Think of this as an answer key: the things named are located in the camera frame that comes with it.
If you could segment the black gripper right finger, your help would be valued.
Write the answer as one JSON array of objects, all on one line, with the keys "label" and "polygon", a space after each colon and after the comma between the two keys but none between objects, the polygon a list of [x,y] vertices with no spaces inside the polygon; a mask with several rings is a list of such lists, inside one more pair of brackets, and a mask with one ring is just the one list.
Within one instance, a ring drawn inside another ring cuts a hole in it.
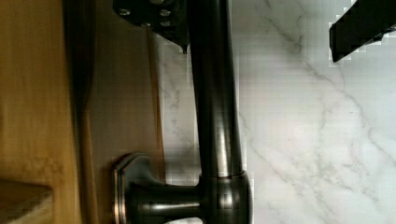
[{"label": "black gripper right finger", "polygon": [[334,63],[395,31],[396,0],[356,0],[329,31]]}]

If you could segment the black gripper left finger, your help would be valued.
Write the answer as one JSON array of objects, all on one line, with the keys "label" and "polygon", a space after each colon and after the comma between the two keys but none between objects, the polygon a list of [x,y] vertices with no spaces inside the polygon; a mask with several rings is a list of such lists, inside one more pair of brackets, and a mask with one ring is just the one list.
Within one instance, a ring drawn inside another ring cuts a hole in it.
[{"label": "black gripper left finger", "polygon": [[148,27],[153,33],[180,46],[186,53],[190,44],[186,1],[113,0],[113,9],[129,23]]}]

